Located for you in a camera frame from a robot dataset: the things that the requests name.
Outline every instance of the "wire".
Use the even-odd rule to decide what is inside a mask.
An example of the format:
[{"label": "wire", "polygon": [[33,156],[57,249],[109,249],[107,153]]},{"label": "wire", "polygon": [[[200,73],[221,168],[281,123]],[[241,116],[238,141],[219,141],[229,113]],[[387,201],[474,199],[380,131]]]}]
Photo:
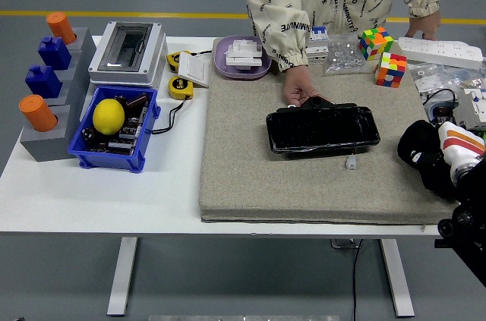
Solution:
[{"label": "wire", "polygon": [[424,103],[422,103],[422,105],[425,105],[427,102],[429,102],[431,100],[432,97],[437,95],[439,92],[443,92],[443,91],[449,91],[453,94],[453,104],[455,105],[456,104],[456,93],[454,91],[452,91],[450,88],[441,88],[440,90],[437,90],[434,93],[432,93],[430,96],[427,95],[427,99],[424,101]]},{"label": "wire", "polygon": [[358,251],[356,251],[355,255],[355,264],[352,267],[352,300],[353,300],[353,311],[352,311],[352,319],[356,321],[356,263],[358,262],[358,255],[361,249],[361,243],[363,239],[359,241],[358,244]]},{"label": "wire", "polygon": [[212,53],[212,52],[213,52],[212,50],[205,50],[204,52],[191,53],[191,55],[195,56],[195,55],[208,54],[208,53]]},{"label": "wire", "polygon": [[440,90],[437,90],[434,93],[432,93],[430,96],[428,95],[427,99],[424,101],[424,103],[422,105],[425,105],[427,102],[429,102],[431,100],[432,97],[437,95],[439,92],[443,92],[443,91],[449,91],[453,94],[453,107],[451,108],[450,113],[449,113],[449,117],[447,118],[447,120],[450,121],[451,118],[453,118],[453,110],[456,107],[456,93],[454,91],[452,91],[450,88],[441,88]]},{"label": "wire", "polygon": [[186,96],[184,98],[184,101],[182,101],[182,103],[179,106],[174,107],[172,110],[170,110],[170,112],[169,112],[169,126],[168,127],[165,127],[163,129],[152,130],[152,134],[153,135],[164,134],[167,131],[169,131],[170,129],[172,129],[172,127],[174,126],[174,122],[175,122],[175,114],[177,113],[177,111],[179,111],[180,109],[182,109],[182,106],[184,105],[184,102],[186,102],[188,99],[190,99],[190,97],[189,96]]}]

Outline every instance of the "rubik's cube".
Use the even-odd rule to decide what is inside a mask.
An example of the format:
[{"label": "rubik's cube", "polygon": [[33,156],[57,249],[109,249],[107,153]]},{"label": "rubik's cube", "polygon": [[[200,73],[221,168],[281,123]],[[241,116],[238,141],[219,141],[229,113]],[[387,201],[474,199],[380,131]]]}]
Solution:
[{"label": "rubik's cube", "polygon": [[378,62],[377,70],[374,73],[378,86],[395,87],[400,81],[407,67],[407,58],[403,55],[385,52]]},{"label": "rubik's cube", "polygon": [[393,38],[384,27],[365,30],[359,41],[359,48],[364,59],[378,59],[383,52],[388,52],[393,44]]}]

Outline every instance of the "orange cylinder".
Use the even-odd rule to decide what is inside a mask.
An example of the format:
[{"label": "orange cylinder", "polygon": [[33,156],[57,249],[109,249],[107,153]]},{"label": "orange cylinder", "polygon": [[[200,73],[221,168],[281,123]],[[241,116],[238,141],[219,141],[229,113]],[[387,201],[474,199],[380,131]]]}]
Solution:
[{"label": "orange cylinder", "polygon": [[51,28],[52,34],[62,38],[64,44],[71,44],[76,40],[76,34],[74,34],[74,31],[69,24],[68,17],[64,12],[52,12],[47,15],[46,20]]},{"label": "orange cylinder", "polygon": [[46,101],[39,95],[25,96],[18,108],[37,131],[49,131],[58,123],[58,118],[47,106]]}]

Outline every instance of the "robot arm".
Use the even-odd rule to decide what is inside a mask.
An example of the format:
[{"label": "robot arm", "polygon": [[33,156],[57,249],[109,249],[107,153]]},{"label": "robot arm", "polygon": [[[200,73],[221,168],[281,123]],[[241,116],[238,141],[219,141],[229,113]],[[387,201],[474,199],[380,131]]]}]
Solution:
[{"label": "robot arm", "polygon": [[486,287],[486,178],[484,141],[445,122],[437,129],[417,121],[403,134],[399,157],[420,171],[427,189],[459,201],[438,224],[436,248],[452,248]]}]

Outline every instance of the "gray stepped holder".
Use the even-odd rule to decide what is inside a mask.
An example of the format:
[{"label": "gray stepped holder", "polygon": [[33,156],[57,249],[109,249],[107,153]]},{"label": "gray stepped holder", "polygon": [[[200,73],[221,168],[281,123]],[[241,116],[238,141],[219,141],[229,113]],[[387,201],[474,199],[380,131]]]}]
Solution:
[{"label": "gray stepped holder", "polygon": [[65,71],[55,71],[62,82],[61,92],[55,99],[45,99],[58,118],[57,125],[50,131],[39,132],[26,122],[22,130],[21,144],[37,162],[75,158],[68,153],[68,147],[80,124],[90,85],[88,67],[96,46],[86,27],[73,28],[73,31],[76,40],[66,45],[72,55],[69,67]]}]

